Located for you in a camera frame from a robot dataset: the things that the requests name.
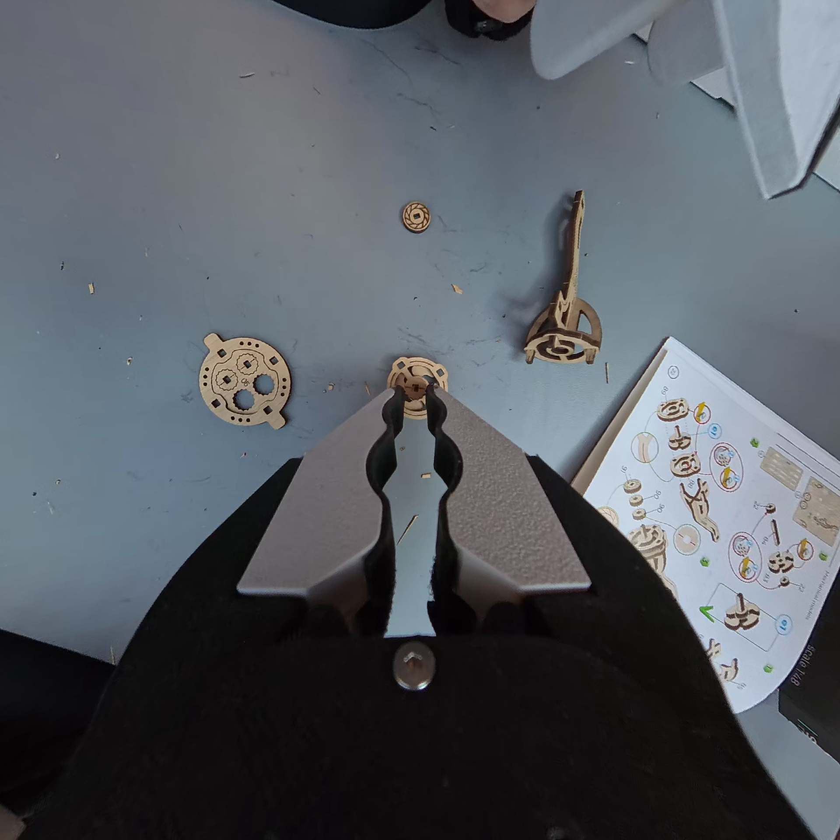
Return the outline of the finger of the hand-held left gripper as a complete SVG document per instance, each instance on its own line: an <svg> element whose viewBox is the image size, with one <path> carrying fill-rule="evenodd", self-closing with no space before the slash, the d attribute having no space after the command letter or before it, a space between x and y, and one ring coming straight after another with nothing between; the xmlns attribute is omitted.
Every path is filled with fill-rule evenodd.
<svg viewBox="0 0 840 840"><path fill-rule="evenodd" d="M712 7L760 192L772 199L799 189L838 128L839 2Z"/></svg>

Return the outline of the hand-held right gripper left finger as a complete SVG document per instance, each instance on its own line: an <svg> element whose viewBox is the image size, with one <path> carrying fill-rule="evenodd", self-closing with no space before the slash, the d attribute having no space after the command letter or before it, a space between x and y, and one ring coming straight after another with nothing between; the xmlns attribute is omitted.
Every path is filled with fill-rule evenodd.
<svg viewBox="0 0 840 840"><path fill-rule="evenodd" d="M384 487L396 470L403 392L379 394L301 459L238 593L330 606L361 635L392 611L396 546Z"/></svg>

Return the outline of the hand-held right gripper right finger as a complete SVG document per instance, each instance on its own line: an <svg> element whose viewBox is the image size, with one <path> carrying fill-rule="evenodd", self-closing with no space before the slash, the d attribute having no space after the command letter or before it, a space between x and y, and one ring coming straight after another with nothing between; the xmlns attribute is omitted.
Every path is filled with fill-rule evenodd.
<svg viewBox="0 0 840 840"><path fill-rule="evenodd" d="M501 603L588 591L591 579L527 454L434 385L426 405L445 484L427 604L436 635L472 633Z"/></svg>

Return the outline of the round wooden hub assembly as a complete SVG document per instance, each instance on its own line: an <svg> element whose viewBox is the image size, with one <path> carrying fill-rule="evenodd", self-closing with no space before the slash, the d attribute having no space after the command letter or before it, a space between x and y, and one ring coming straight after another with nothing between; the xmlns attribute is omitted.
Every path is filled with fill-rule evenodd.
<svg viewBox="0 0 840 840"><path fill-rule="evenodd" d="M443 365L419 356L397 358L386 380L387 388L403 390L404 415L416 420L427 419L426 391L430 384L447 392L448 371Z"/></svg>

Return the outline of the person's left hand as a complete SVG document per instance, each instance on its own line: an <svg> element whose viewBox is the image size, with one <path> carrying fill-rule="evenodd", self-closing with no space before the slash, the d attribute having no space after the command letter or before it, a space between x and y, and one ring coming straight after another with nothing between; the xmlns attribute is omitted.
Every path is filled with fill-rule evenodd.
<svg viewBox="0 0 840 840"><path fill-rule="evenodd" d="M536 1L474 1L481 12L503 24L513 24L531 12Z"/></svg>

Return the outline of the round wooden gear-cutout plate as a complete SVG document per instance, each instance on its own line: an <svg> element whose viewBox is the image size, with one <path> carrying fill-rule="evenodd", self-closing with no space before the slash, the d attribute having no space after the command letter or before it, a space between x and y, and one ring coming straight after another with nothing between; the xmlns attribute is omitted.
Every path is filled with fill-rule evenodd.
<svg viewBox="0 0 840 840"><path fill-rule="evenodd" d="M291 370L271 344L260 339L204 338L207 349L198 382L205 404L227 423L285 426L282 411L291 393Z"/></svg>

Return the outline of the illustrated instruction booklet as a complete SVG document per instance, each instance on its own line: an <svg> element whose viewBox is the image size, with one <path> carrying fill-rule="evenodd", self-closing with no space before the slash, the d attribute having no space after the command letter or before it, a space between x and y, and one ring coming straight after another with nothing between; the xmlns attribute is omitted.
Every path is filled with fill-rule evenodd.
<svg viewBox="0 0 840 840"><path fill-rule="evenodd" d="M675 597L735 713L780 687L838 574L836 458L668 338L573 487Z"/></svg>

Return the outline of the black product box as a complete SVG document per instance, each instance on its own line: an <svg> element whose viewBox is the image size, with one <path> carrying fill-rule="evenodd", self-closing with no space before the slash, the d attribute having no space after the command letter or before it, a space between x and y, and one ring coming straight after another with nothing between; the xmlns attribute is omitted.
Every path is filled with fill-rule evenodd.
<svg viewBox="0 0 840 840"><path fill-rule="evenodd" d="M839 761L839 583L833 584L812 634L780 688L779 712Z"/></svg>

